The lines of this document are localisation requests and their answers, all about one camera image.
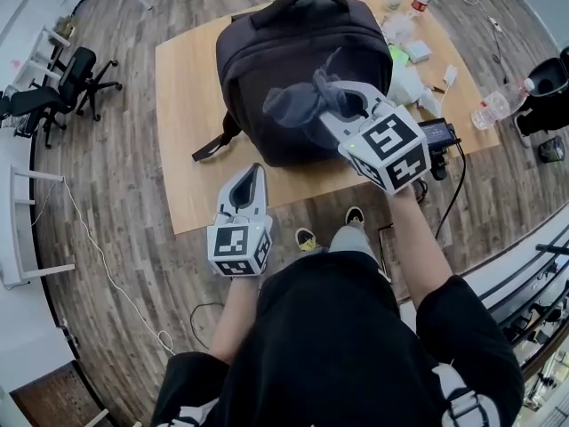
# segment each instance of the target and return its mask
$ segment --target green sticky note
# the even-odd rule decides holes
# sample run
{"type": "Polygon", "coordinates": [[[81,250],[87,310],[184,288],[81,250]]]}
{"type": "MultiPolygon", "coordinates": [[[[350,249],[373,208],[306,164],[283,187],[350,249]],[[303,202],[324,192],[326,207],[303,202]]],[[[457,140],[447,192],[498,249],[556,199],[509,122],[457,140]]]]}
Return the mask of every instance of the green sticky note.
{"type": "Polygon", "coordinates": [[[397,63],[401,63],[403,66],[407,64],[407,61],[409,61],[409,55],[398,47],[395,47],[393,44],[389,46],[389,52],[391,53],[391,59],[397,63]]]}

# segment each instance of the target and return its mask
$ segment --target floor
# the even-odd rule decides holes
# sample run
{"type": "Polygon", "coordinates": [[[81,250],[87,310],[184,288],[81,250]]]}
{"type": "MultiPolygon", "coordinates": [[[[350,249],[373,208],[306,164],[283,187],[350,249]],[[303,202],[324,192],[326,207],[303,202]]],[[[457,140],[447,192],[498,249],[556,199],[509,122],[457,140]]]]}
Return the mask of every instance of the floor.
{"type": "MultiPolygon", "coordinates": [[[[178,237],[172,233],[156,138],[155,48],[208,20],[267,1],[150,0],[154,9],[147,12],[136,0],[86,0],[76,13],[73,45],[93,49],[99,64],[117,59],[119,66],[107,78],[124,83],[124,89],[98,97],[100,122],[89,116],[66,117],[68,130],[52,132],[50,150],[44,149],[43,135],[38,138],[36,169],[67,177],[114,280],[153,329],[172,335],[177,352],[203,350],[191,333],[191,311],[200,302],[223,301],[228,284],[208,269],[203,230],[178,237]]],[[[556,54],[521,0],[482,1],[505,30],[499,39],[510,78],[523,77],[556,54]]],[[[481,9],[460,0],[434,0],[430,8],[482,94],[499,85],[503,74],[492,60],[492,30],[481,9]]],[[[569,133],[559,133],[569,143],[569,133]]],[[[511,245],[569,198],[567,164],[541,164],[535,149],[519,144],[509,122],[501,124],[500,135],[502,146],[468,157],[464,190],[439,238],[456,273],[511,245]]],[[[547,138],[534,137],[533,146],[547,138]]],[[[429,194],[422,207],[433,229],[461,174],[460,160],[448,167],[445,181],[428,176],[429,194]]],[[[47,193],[40,185],[36,201],[41,204],[47,193]]],[[[377,189],[363,185],[272,210],[276,244],[268,270],[278,270],[295,254],[297,227],[312,228],[327,244],[353,204],[364,208],[366,230],[379,252],[376,230],[389,223],[389,210],[377,189]]],[[[80,343],[81,365],[95,390],[122,425],[137,419],[148,424],[167,352],[106,279],[64,188],[52,191],[37,232],[46,266],[77,266],[74,272],[49,277],[48,285],[55,310],[80,343]]],[[[383,237],[394,290],[404,299],[392,231],[383,237]]],[[[206,343],[219,313],[218,307],[207,307],[196,314],[197,333],[206,343]]]]}

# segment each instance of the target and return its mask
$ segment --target sneaker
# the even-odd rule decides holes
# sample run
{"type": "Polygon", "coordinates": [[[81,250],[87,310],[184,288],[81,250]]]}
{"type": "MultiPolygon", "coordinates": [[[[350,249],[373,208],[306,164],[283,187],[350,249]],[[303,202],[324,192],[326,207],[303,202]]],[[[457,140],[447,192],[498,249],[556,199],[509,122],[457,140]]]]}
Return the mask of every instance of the sneaker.
{"type": "Polygon", "coordinates": [[[530,137],[529,136],[525,136],[522,131],[519,129],[519,125],[517,124],[517,118],[522,116],[523,114],[518,114],[517,116],[514,117],[514,128],[516,128],[516,133],[519,136],[519,140],[522,142],[522,145],[526,148],[529,149],[530,147],[532,147],[532,143],[530,142],[530,137]]]}
{"type": "Polygon", "coordinates": [[[362,212],[362,209],[355,205],[350,207],[346,212],[346,224],[350,224],[352,222],[358,222],[364,226],[364,213],[362,212]]]}
{"type": "Polygon", "coordinates": [[[307,230],[306,228],[298,228],[296,230],[295,237],[296,245],[299,246],[299,249],[302,252],[311,252],[312,250],[316,250],[320,247],[320,244],[317,242],[317,237],[311,230],[307,230]]]}

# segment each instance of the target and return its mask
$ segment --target bottle cap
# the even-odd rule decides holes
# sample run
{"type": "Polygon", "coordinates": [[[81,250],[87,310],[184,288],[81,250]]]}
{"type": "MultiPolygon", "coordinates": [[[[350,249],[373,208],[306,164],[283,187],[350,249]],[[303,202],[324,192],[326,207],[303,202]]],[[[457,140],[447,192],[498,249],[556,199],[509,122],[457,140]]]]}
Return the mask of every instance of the bottle cap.
{"type": "Polygon", "coordinates": [[[524,87],[528,92],[531,92],[535,88],[535,83],[529,77],[524,81],[524,87]]]}

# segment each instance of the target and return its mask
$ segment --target black backpack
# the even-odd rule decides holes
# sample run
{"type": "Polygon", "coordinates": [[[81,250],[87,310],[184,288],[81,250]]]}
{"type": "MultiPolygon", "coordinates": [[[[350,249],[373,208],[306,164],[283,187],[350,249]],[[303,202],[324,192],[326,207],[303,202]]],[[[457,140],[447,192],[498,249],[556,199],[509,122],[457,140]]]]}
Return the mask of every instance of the black backpack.
{"type": "Polygon", "coordinates": [[[365,82],[387,94],[393,67],[380,27],[358,0],[276,0],[233,18],[216,54],[228,113],[223,134],[193,154],[195,161],[242,130],[271,166],[337,157],[338,143],[318,115],[354,115],[358,100],[329,83],[365,82]]]}

